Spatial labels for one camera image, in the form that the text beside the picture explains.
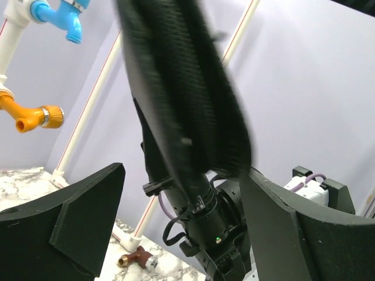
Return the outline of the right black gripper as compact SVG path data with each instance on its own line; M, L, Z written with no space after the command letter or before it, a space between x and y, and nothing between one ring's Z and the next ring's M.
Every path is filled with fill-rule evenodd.
M195 257L204 268L208 280L243 280L251 270L250 239L236 181L224 179L214 186L203 178L202 199L205 210L192 213L182 193L173 187L161 153L140 107L136 107L141 121L145 168L149 183L147 195L166 192L176 216L163 232L166 245L179 244L187 257Z

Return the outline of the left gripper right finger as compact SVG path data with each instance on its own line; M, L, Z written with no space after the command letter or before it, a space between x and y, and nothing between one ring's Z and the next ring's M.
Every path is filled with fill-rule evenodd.
M374 220L334 210L266 179L240 178L260 280L374 280Z

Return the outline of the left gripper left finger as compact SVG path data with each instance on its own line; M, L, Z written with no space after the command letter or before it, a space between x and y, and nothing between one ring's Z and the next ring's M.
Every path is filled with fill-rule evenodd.
M1 280L100 276L124 187L113 163L85 179L1 211Z

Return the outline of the black zip tool case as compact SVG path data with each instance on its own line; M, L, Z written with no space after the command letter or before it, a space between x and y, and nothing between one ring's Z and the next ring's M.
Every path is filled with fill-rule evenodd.
M240 105L195 1L118 1L129 83L175 184L194 204L209 170L251 166Z

